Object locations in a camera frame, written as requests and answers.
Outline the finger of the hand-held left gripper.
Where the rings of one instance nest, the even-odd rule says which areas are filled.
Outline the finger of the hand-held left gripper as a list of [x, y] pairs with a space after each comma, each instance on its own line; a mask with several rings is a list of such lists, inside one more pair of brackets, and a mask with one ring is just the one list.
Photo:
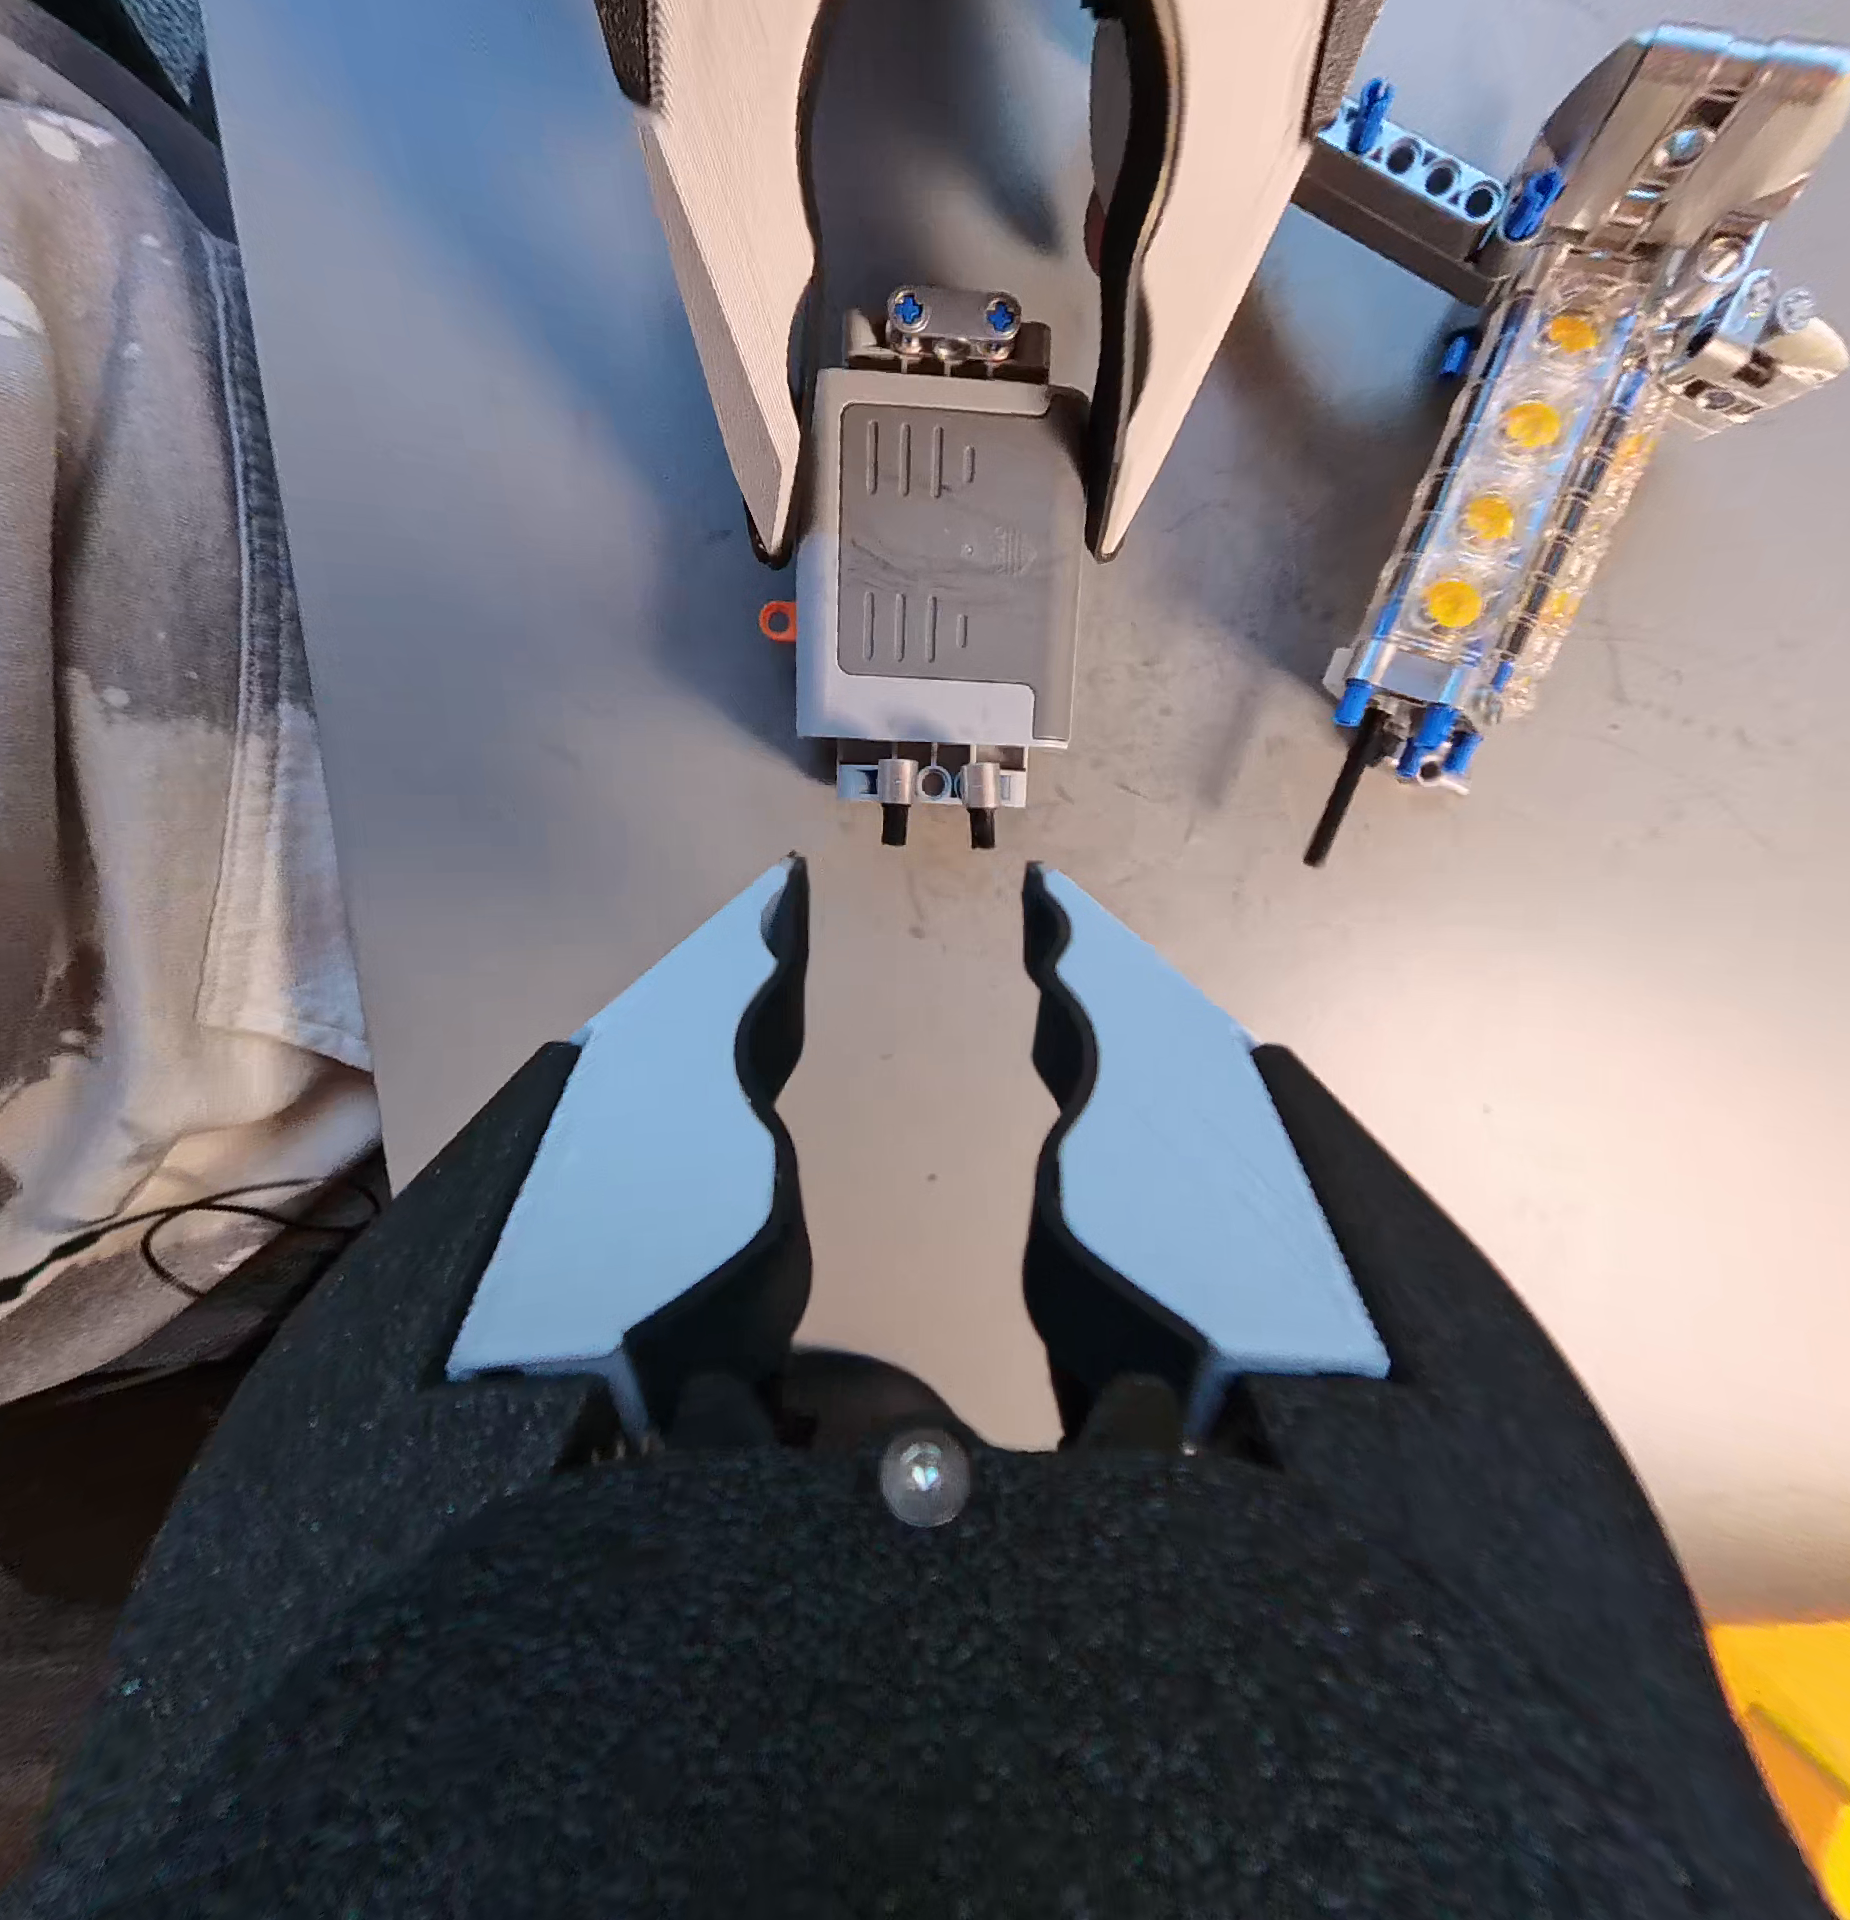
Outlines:
[[1085, 545], [1107, 561], [1292, 199], [1333, 74], [1326, 2], [1087, 5], [1098, 362]]
[[762, 560], [792, 545], [792, 331], [817, 273], [803, 99], [819, 2], [615, 2], [609, 66]]

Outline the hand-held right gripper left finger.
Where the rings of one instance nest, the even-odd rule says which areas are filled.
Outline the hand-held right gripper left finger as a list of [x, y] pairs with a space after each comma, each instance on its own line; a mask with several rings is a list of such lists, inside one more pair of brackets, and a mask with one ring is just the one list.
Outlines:
[[615, 1411], [681, 1411], [783, 1369], [812, 1288], [776, 1110], [807, 958], [807, 863], [783, 857], [576, 1030], [452, 1380], [593, 1376]]

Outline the black office chair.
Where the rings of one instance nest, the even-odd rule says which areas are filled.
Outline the black office chair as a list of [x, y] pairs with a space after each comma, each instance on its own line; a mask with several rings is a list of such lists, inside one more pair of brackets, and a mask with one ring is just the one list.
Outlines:
[[50, 2], [41, 7], [150, 88], [210, 147], [221, 147], [201, 5]]

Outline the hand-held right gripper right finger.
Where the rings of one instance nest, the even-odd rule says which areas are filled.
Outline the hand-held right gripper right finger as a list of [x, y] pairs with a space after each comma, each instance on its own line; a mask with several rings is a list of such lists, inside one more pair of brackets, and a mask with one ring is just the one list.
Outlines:
[[1055, 1125], [1022, 1292], [1062, 1419], [1152, 1376], [1213, 1429], [1246, 1376], [1390, 1378], [1255, 1041], [1051, 866], [1022, 885], [1032, 1069]]

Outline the toy engine model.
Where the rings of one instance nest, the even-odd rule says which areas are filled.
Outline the toy engine model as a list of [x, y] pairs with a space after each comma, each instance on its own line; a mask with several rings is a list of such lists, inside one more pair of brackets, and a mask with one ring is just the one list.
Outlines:
[[1631, 494], [1696, 436], [1818, 393], [1850, 351], [1758, 255], [1850, 122], [1850, 49], [1679, 22], [1634, 33], [1490, 176], [1364, 81], [1315, 135], [1294, 205], [1444, 290], [1440, 445], [1326, 689], [1347, 733], [1303, 852], [1368, 774], [1468, 789], [1534, 707]]

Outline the yellow plastic bin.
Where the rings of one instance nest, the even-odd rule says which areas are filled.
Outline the yellow plastic bin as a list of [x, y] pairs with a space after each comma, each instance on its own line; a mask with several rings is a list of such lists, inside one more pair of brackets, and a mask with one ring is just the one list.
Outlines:
[[1850, 1917], [1850, 1621], [1712, 1625], [1708, 1649], [1825, 1904]]

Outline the grey battery box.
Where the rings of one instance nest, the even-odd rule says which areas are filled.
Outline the grey battery box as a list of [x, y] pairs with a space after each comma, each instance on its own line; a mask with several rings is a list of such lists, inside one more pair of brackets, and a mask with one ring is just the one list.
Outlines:
[[[794, 733], [843, 803], [964, 816], [959, 770], [1004, 774], [1023, 809], [1034, 754], [1070, 745], [1087, 400], [1053, 382], [1053, 332], [1001, 290], [909, 279], [850, 308], [817, 372], [794, 594], [759, 627], [794, 660]], [[873, 769], [921, 761], [915, 803], [884, 813]]]

